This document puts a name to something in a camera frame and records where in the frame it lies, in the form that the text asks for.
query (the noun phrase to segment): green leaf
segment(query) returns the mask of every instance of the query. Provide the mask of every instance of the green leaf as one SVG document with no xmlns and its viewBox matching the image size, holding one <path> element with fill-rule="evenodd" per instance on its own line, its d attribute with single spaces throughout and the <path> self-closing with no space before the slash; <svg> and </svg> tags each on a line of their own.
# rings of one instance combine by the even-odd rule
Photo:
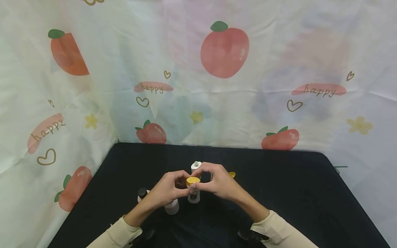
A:
<svg viewBox="0 0 397 248">
<path fill-rule="evenodd" d="M 69 180 L 70 180 L 71 178 L 72 178 L 71 175 L 66 175 L 65 180 L 64 180 L 64 189 L 66 188 L 67 183 L 69 182 Z"/>
<path fill-rule="evenodd" d="M 288 130 L 288 126 L 283 127 L 282 129 L 280 129 L 280 131 L 278 131 L 278 133 L 284 132 L 285 130 Z"/>
<path fill-rule="evenodd" d="M 61 192 L 58 192 L 55 196 L 54 202 L 58 202 L 59 201 L 59 196 L 61 195 L 61 193 L 63 192 L 63 190 Z"/>
<path fill-rule="evenodd" d="M 64 35 L 65 35 L 65 32 L 58 30 L 58 29 L 51 29 L 48 32 L 48 37 L 51 39 L 59 39 L 59 38 L 62 38 Z"/>
<path fill-rule="evenodd" d="M 227 24 L 222 21 L 216 21 L 211 26 L 211 30 L 214 32 L 223 32 L 228 28 Z"/>
<path fill-rule="evenodd" d="M 149 121 L 149 120 L 145 121 L 145 123 L 143 124 L 143 128 L 145 128 L 145 126 L 146 126 L 147 124 L 150 124 L 150 121 Z"/>
</svg>

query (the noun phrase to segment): finger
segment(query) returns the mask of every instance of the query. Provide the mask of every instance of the finger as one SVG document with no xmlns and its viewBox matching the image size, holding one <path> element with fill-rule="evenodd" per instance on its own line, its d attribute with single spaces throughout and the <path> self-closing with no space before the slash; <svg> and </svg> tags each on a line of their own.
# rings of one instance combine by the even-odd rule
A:
<svg viewBox="0 0 397 248">
<path fill-rule="evenodd" d="M 179 178 L 183 178 L 183 179 L 187 179 L 188 177 L 190 177 L 190 175 L 184 171 L 184 170 L 180 170 L 180 171 L 173 171 L 170 172 L 172 174 L 172 177 L 174 178 L 174 180 L 177 180 Z"/>
<path fill-rule="evenodd" d="M 209 183 L 193 183 L 190 185 L 191 188 L 195 188 L 198 190 L 202 190 L 202 191 L 208 191 L 213 193 L 213 182 L 209 182 Z"/>
<path fill-rule="evenodd" d="M 217 164 L 214 163 L 208 163 L 208 162 L 203 162 L 199 168 L 197 168 L 193 173 L 192 173 L 192 177 L 200 177 L 202 172 L 209 172 L 209 173 L 214 173 L 216 166 L 218 166 Z"/>
<path fill-rule="evenodd" d="M 186 188 L 186 183 L 177 182 L 177 183 L 175 183 L 175 187 L 181 188 L 181 189 Z"/>
<path fill-rule="evenodd" d="M 194 190 L 190 188 L 185 188 L 185 189 L 176 189 L 175 191 L 175 198 L 181 198 L 181 197 L 186 197 L 190 194 L 194 193 Z"/>
</svg>

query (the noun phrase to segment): small bottle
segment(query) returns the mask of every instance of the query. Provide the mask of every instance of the small bottle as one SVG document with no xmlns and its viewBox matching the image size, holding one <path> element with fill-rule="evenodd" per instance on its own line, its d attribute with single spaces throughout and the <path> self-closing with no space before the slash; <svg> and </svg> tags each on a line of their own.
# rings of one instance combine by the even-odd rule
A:
<svg viewBox="0 0 397 248">
<path fill-rule="evenodd" d="M 142 201 L 145 196 L 150 192 L 150 190 L 147 190 L 146 188 L 140 188 L 138 189 L 138 203 Z"/>
<path fill-rule="evenodd" d="M 170 204 L 165 205 L 164 206 L 166 212 L 169 215 L 174 215 L 179 211 L 179 203 L 178 203 L 178 199 L 175 199 L 174 201 L 172 201 Z"/>
<path fill-rule="evenodd" d="M 186 186 L 188 188 L 191 188 L 190 185 L 193 183 L 199 183 L 200 179 L 197 177 L 189 177 L 186 179 Z M 187 200 L 190 203 L 196 204 L 200 201 L 200 191 L 199 190 L 195 190 L 195 192 L 193 194 L 188 195 Z"/>
</svg>

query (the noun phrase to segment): white curtain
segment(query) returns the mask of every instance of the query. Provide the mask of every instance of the white curtain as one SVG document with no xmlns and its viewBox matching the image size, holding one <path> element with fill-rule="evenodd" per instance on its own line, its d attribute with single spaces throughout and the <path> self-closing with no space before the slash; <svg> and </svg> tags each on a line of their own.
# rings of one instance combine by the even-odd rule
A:
<svg viewBox="0 0 397 248">
<path fill-rule="evenodd" d="M 397 246 L 395 13 L 0 0 L 0 246 L 46 247 L 117 139 L 323 152 Z"/>
</svg>

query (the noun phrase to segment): red brush stroke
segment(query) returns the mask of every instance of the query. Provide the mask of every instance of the red brush stroke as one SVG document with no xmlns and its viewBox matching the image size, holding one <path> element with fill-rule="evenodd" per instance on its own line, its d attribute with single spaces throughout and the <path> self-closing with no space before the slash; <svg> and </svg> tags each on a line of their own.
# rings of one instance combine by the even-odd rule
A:
<svg viewBox="0 0 397 248">
<path fill-rule="evenodd" d="M 171 85 L 169 85 L 169 84 L 166 84 L 166 83 L 162 83 L 162 82 L 148 82 L 148 81 L 146 81 L 146 82 L 140 82 L 139 84 L 137 84 L 136 86 L 135 86 L 135 88 L 134 88 L 134 91 L 135 92 L 142 92 L 142 91 L 144 91 L 145 89 L 143 89 L 142 88 L 142 86 L 143 87 L 156 87 L 156 88 L 160 88 L 160 87 L 162 87 L 163 88 L 163 90 L 164 91 L 168 91 L 168 92 L 171 92 L 171 91 L 173 91 L 173 88 L 171 87 Z"/>
<path fill-rule="evenodd" d="M 317 90 L 317 92 L 319 89 L 324 90 L 324 91 L 329 90 L 330 92 L 335 90 L 335 95 L 338 95 L 338 96 L 346 94 L 346 88 L 341 85 L 336 85 L 336 84 L 331 84 L 331 83 L 311 83 L 311 84 L 305 84 L 305 85 L 299 86 L 298 88 L 294 89 L 291 92 L 291 95 L 294 96 L 294 95 L 300 95 L 300 94 L 307 93 L 307 92 L 310 93 L 310 90 L 313 88 L 315 88 Z"/>
<path fill-rule="evenodd" d="M 57 128 L 59 128 L 59 126 L 63 123 L 63 121 L 64 121 L 64 117 L 62 116 L 61 113 L 58 113 L 56 115 L 52 115 L 48 117 L 47 119 L 43 120 L 40 124 L 38 124 L 27 140 L 28 153 L 33 154 L 36 152 L 37 148 L 39 148 L 39 144 L 42 140 L 42 135 L 41 135 L 42 131 L 48 132 L 49 127 L 51 127 L 53 131 L 57 130 Z"/>
</svg>

